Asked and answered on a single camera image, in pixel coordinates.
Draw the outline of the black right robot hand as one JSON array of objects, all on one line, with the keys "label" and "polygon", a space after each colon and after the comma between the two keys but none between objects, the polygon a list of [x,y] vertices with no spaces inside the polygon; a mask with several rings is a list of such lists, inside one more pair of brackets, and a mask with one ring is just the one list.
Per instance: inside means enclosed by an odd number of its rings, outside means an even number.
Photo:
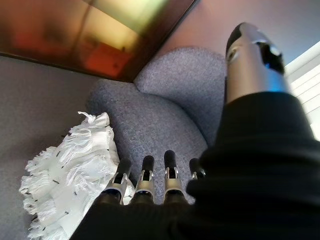
[{"label": "black right robot hand", "polygon": [[215,140],[189,162],[186,191],[160,205],[137,190],[121,205],[131,164],[93,202],[73,240],[317,240],[320,143],[285,80],[281,52],[243,22],[226,45],[225,103]]}]

